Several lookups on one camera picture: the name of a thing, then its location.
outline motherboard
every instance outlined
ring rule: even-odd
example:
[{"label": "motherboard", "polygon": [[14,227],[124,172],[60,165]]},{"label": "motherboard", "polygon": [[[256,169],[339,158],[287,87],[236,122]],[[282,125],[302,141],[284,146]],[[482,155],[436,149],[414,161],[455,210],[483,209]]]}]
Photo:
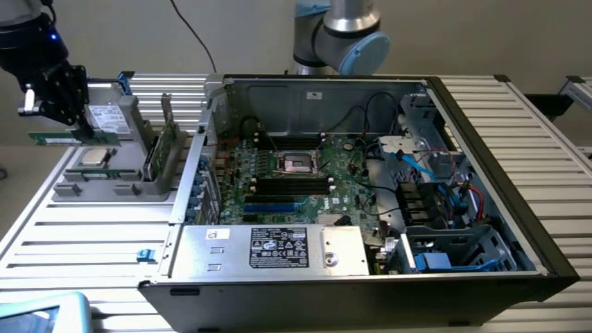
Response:
[{"label": "motherboard", "polygon": [[220,223],[334,225],[346,217],[368,237],[376,234],[372,190],[352,178],[370,184],[362,167],[352,172],[363,162],[358,140],[330,136],[308,144],[312,149],[302,149],[310,148],[302,145],[294,149],[279,140],[272,145],[238,139],[220,141]]}]

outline warning label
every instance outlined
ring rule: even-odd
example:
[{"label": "warning label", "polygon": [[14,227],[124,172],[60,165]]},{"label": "warning label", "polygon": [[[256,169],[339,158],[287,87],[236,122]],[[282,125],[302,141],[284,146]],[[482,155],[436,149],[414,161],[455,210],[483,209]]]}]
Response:
[{"label": "warning label", "polygon": [[250,265],[252,268],[307,268],[307,229],[251,229]]},{"label": "warning label", "polygon": [[92,117],[104,132],[130,134],[128,123],[118,105],[90,105]]}]

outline green circuit board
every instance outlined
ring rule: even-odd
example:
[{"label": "green circuit board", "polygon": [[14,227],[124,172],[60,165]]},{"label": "green circuit board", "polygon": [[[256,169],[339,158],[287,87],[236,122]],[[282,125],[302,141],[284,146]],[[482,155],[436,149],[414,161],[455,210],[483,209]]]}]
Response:
[{"label": "green circuit board", "polygon": [[[219,152],[216,160],[216,172],[222,188],[223,210],[220,223],[234,224],[314,224],[331,220],[338,215],[348,215],[352,224],[362,227],[363,234],[371,235],[379,225],[375,216],[367,214],[360,206],[356,207],[355,197],[364,202],[372,195],[372,190],[356,184],[348,172],[348,164],[362,165],[362,153],[358,149],[347,151],[346,143],[352,142],[346,136],[330,137],[322,150],[307,151],[315,156],[316,168],[322,168],[315,175],[278,173],[278,156],[284,151],[259,151],[246,141],[228,145]],[[328,196],[295,196],[294,212],[246,213],[246,197],[251,196],[250,181],[252,176],[264,178],[282,177],[318,177],[331,176],[336,189]],[[364,184],[370,183],[368,177],[358,172],[356,179]],[[367,206],[367,212],[376,213],[376,206]],[[256,221],[244,222],[246,215],[256,215]]]}]

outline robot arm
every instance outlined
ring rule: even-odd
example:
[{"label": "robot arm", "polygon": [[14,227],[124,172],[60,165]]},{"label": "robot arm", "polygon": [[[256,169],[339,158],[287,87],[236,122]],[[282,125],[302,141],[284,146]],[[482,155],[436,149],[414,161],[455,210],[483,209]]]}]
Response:
[{"label": "robot arm", "polygon": [[296,73],[326,74],[330,66],[343,75],[374,74],[391,51],[374,1],[320,1],[296,5]]},{"label": "robot arm", "polygon": [[55,17],[42,12],[54,0],[0,1],[0,67],[26,92],[20,116],[44,116],[68,126],[82,140],[94,130],[84,117],[88,104],[87,71],[68,63],[68,50]]}]

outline white wall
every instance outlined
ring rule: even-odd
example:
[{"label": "white wall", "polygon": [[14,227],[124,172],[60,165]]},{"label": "white wall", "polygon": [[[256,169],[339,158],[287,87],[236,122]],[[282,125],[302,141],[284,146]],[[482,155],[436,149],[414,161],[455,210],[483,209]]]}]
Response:
[{"label": "white wall", "polygon": [[[592,74],[590,0],[376,0],[394,52],[390,74],[507,74],[523,91],[555,92]],[[178,0],[219,70],[282,73],[292,59],[288,0]],[[56,0],[71,62],[91,76],[122,70],[207,73],[206,53],[168,0]],[[27,144],[20,92],[0,73],[0,144]]]}]

